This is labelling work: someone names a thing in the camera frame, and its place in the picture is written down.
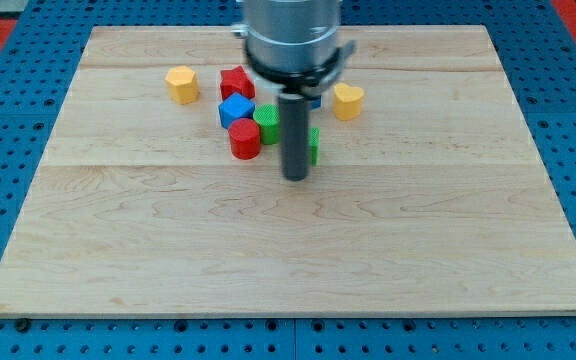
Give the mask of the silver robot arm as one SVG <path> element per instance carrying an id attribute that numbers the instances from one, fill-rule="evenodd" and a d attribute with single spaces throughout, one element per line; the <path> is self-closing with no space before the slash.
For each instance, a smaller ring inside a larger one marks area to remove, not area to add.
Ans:
<path id="1" fill-rule="evenodd" d="M 338 43 L 339 0 L 242 0 L 242 21 L 232 32 L 243 40 L 248 67 L 282 92 L 307 99 L 340 78 L 356 42 Z"/>

